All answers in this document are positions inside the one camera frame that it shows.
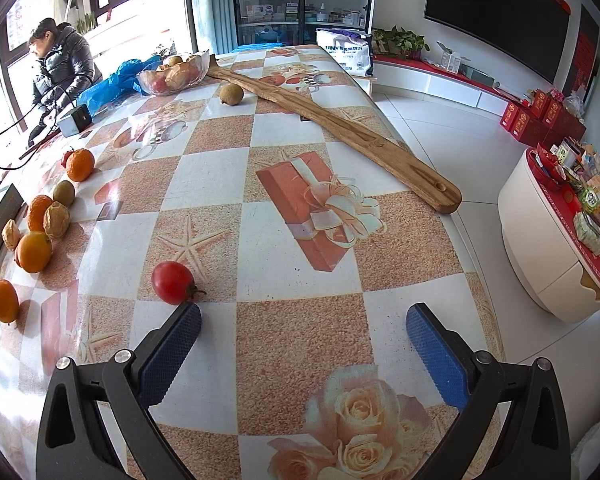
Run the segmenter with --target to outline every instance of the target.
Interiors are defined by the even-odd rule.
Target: white bottle
[[[327,21],[327,13],[324,10],[324,4],[320,6],[320,12],[317,12],[315,15],[315,19],[319,22]]]

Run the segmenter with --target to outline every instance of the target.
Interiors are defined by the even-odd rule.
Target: black hair
[[[29,44],[33,44],[34,40],[41,40],[44,38],[47,31],[51,32],[55,38],[58,37],[58,26],[56,25],[56,20],[53,18],[45,18],[38,23],[38,26],[31,31]]]

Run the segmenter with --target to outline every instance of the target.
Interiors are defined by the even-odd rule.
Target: power adapter
[[[83,132],[91,124],[91,115],[86,104],[67,110],[58,119],[58,128],[65,137],[71,137]]]

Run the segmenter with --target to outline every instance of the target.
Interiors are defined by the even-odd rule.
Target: tile floor
[[[600,419],[600,311],[566,324],[540,309],[518,281],[502,241],[498,194],[525,146],[496,115],[424,94],[373,99],[422,161],[462,191],[443,224],[465,272],[476,270],[493,304],[507,361],[554,363],[571,447]]]

